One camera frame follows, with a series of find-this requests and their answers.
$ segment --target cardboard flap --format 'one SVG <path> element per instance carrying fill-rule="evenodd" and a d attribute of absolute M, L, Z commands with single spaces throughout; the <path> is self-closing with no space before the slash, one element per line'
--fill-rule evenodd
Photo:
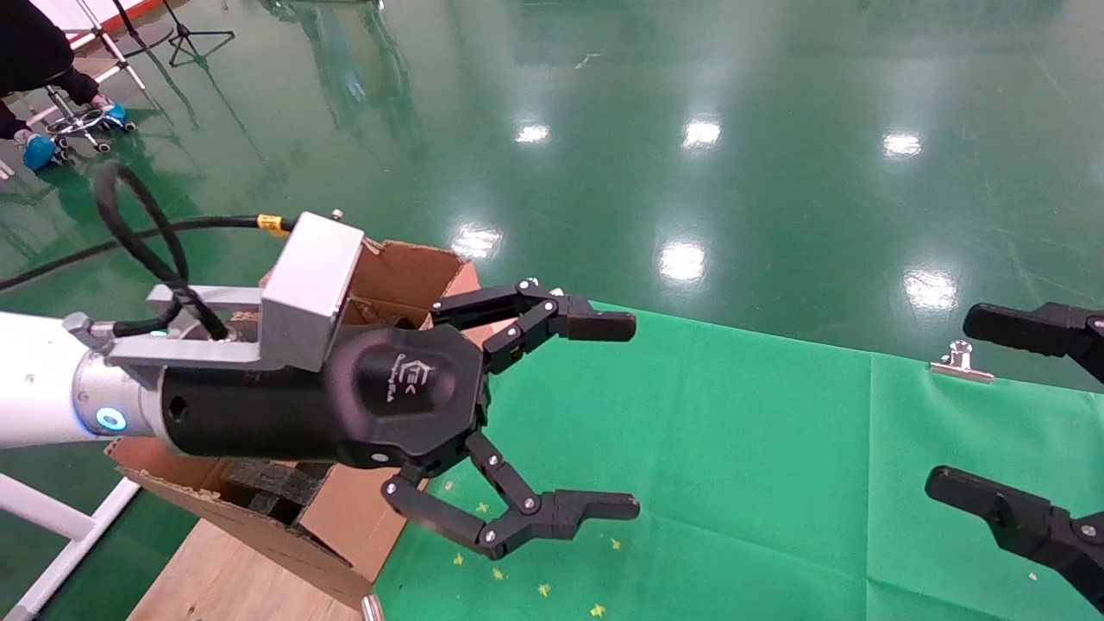
<path fill-rule="evenodd" d="M 359 607 L 361 598 L 371 592 L 372 583 L 350 571 L 343 559 L 275 519 L 221 502 L 210 493 L 197 493 L 129 469 L 119 470 L 127 478 L 222 528 L 350 608 Z"/>
<path fill-rule="evenodd" d="M 395 469 L 330 469 L 326 485 L 299 516 L 299 525 L 374 581 L 406 520 L 383 499 Z"/>
<path fill-rule="evenodd" d="M 172 453 L 153 438 L 120 438 L 108 444 L 104 454 L 126 469 L 195 490 L 203 487 L 219 465 L 217 459 Z"/>
<path fill-rule="evenodd" d="M 425 308 L 407 304 L 395 304 L 394 302 L 383 302 L 381 299 L 373 301 L 351 297 L 349 298 L 349 306 L 357 309 L 357 313 L 365 324 L 395 325 L 396 319 L 404 318 L 408 319 L 414 327 L 418 327 L 425 324 L 429 317 L 429 313 Z"/>
<path fill-rule="evenodd" d="M 350 296 L 428 308 L 464 264 L 437 248 L 365 241 L 350 285 Z"/>
<path fill-rule="evenodd" d="M 444 295 L 457 295 L 468 293 L 479 288 L 479 276 L 476 275 L 476 266 L 470 261 L 460 265 L 460 269 L 453 275 L 453 280 L 445 287 Z"/>

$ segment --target silver metal bracket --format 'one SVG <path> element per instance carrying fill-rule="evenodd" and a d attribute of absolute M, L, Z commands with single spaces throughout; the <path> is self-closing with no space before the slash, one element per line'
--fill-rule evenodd
<path fill-rule="evenodd" d="M 65 318 L 65 329 L 103 355 L 107 364 L 129 369 L 127 372 L 142 386 L 150 381 L 147 371 L 150 367 L 241 370 L 295 367 L 317 371 L 325 364 L 341 323 L 363 239 L 363 231 L 304 212 L 296 220 L 264 290 L 191 287 L 214 312 L 257 313 L 259 334 L 255 341 L 174 338 L 194 323 L 185 313 L 170 326 L 168 338 L 163 334 L 116 338 L 112 324 L 93 323 L 81 313 Z M 153 310 L 162 313 L 173 299 L 173 293 L 162 284 L 153 287 L 147 302 Z"/>
<path fill-rule="evenodd" d="M 974 346 L 966 340 L 958 339 L 952 343 L 951 352 L 940 358 L 938 362 L 932 362 L 932 372 L 980 383 L 992 383 L 992 373 L 970 367 L 972 351 L 974 351 Z"/>

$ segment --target yellow tape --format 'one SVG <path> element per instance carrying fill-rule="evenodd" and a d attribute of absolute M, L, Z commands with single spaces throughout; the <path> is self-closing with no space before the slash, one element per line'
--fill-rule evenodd
<path fill-rule="evenodd" d="M 286 238 L 287 231 L 279 228 L 284 219 L 279 215 L 268 215 L 267 213 L 262 213 L 257 215 L 257 228 L 268 231 L 274 238 Z"/>

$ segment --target metal clip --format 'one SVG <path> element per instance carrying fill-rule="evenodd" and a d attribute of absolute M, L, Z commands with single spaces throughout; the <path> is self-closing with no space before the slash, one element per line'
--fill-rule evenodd
<path fill-rule="evenodd" d="M 969 366 L 970 351 L 974 346 L 963 339 L 951 344 L 951 354 L 940 358 L 938 362 L 932 362 L 932 371 L 945 376 L 968 379 L 981 383 L 992 383 L 992 373 L 979 371 Z"/>

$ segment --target person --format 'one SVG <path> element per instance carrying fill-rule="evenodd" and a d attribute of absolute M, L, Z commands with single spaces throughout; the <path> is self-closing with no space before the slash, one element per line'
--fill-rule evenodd
<path fill-rule="evenodd" d="M 47 84 L 68 93 L 78 106 L 92 105 L 126 123 L 127 112 L 99 93 L 99 84 L 73 69 L 68 39 L 31 0 L 0 0 L 0 96 Z M 31 170 L 45 166 L 54 145 L 35 134 L 0 101 L 0 138 L 14 140 Z"/>

